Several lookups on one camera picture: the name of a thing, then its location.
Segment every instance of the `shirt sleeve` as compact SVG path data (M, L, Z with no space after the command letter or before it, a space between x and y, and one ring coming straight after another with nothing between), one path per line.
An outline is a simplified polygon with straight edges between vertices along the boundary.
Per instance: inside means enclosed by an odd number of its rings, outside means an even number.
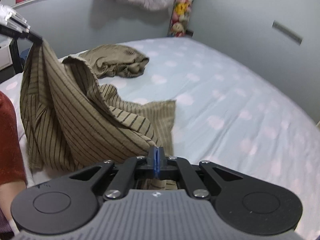
M26 181L17 120L10 99L0 91L0 185Z

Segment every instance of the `mattress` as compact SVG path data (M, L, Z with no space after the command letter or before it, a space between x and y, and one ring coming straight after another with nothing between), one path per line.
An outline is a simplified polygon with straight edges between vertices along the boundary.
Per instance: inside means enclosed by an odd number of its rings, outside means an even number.
M320 234L320 132L289 98L247 67L188 38L124 43L150 57L137 78L106 77L128 101L145 104L175 99L174 154L192 164L210 160L288 188L303 203L296 232L307 240ZM0 84L20 119L22 74ZM59 172L29 172L30 185Z

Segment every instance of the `light blue polka dot sheet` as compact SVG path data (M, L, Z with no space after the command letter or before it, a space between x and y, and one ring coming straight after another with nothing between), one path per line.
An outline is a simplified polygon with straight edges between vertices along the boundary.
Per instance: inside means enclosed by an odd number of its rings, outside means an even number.
M307 240L320 235L320 132L295 103L247 67L191 39L124 44L150 57L145 73L100 84L111 83L123 99L141 104L176 99L176 156L192 164L210 160L290 189L303 203L296 232ZM21 78L0 84L16 111Z

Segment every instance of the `wall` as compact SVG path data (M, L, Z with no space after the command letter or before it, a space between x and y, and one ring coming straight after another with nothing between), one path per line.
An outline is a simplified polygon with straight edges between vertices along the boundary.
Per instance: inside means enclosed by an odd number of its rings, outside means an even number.
M113 0L36 0L14 8L58 57L104 43L165 37L171 16L171 11L151 13ZM31 46L18 44L20 51Z
M302 44L272 29L274 20L302 36ZM320 120L320 0L195 0L188 28Z

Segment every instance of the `metal screw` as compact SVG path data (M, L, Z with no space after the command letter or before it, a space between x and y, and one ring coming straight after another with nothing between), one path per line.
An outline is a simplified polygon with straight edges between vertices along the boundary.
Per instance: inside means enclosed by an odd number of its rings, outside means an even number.
M105 193L105 196L107 198L111 198L111 199L118 198L118 197L120 197L120 195L121 195L121 192L119 190L114 190L114 189L108 190Z
M193 192L193 195L197 198L205 198L205 197L209 196L209 192L205 189L196 189Z

